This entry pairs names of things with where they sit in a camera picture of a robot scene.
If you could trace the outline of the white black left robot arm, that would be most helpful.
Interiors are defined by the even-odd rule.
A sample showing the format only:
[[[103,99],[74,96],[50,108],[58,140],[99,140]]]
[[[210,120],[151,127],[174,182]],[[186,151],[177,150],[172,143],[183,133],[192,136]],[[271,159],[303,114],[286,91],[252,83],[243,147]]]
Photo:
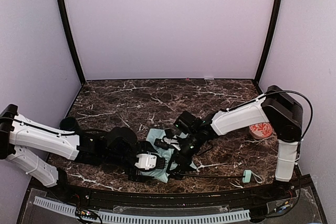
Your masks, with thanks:
[[[152,179],[141,173],[163,170],[166,164],[150,142],[138,141],[128,127],[115,127],[109,132],[83,130],[75,118],[67,117],[56,129],[28,119],[18,113],[16,105],[9,104],[1,112],[1,159],[16,164],[45,187],[67,186],[67,173],[47,164],[31,148],[80,164],[118,165],[127,171],[129,180],[136,182]]]

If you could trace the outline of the mint green folding umbrella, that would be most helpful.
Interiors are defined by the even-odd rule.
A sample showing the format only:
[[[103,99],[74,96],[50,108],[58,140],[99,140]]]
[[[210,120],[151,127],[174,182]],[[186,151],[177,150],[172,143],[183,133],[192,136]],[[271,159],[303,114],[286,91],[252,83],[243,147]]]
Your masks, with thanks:
[[[166,136],[166,133],[164,130],[150,129],[146,137],[146,141],[151,143],[154,149],[157,151],[157,153],[154,153],[154,154],[158,154],[159,157],[162,157],[166,160],[164,169],[155,168],[154,170],[151,170],[151,171],[147,171],[147,170],[144,172],[140,171],[140,175],[153,177],[153,179],[156,179],[163,183],[167,183],[169,181],[169,174],[166,172],[166,170],[167,170],[167,164],[170,161],[171,156],[173,154],[173,149],[164,150],[160,147],[154,146],[154,142],[156,139],[162,140],[165,136]],[[195,168],[195,169],[200,168],[200,167],[196,168],[193,162],[191,163],[190,167]],[[252,172],[251,170],[244,170],[244,172],[247,172],[247,175],[253,176],[253,178],[255,179],[257,183],[261,184],[263,182],[263,179],[259,177],[257,174],[255,174],[254,172]]]

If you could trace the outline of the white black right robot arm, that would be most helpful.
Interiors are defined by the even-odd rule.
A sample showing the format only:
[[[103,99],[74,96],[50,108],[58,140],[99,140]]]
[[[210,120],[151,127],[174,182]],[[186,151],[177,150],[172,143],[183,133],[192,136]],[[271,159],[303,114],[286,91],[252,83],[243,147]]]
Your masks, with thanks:
[[[191,170],[193,156],[209,140],[245,127],[257,139],[267,138],[275,133],[278,139],[275,179],[289,182],[299,160],[300,144],[306,134],[303,127],[303,107],[292,95],[303,99],[306,96],[276,85],[258,97],[233,108],[218,110],[201,119],[184,111],[174,122],[186,138],[178,140],[177,148],[167,165],[166,172],[184,176]]]

